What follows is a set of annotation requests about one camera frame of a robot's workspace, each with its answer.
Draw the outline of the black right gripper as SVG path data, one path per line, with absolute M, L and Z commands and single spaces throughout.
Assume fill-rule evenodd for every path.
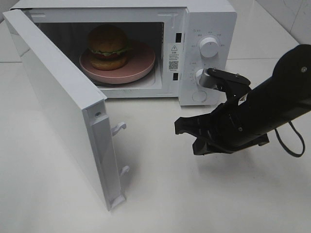
M 263 97 L 231 98 L 209 114 L 180 117 L 175 134 L 199 136 L 192 145 L 194 155 L 232 154 L 269 142 L 269 102 Z

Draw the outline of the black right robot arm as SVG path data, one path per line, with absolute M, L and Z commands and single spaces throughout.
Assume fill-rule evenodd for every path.
M 272 76 L 256 88 L 238 74 L 209 68 L 203 74 L 212 78 L 227 100 L 211 113 L 180 117 L 176 134 L 196 137 L 195 155 L 234 153 L 268 143 L 268 132 L 311 109 L 311 47 L 301 44 L 285 53 Z

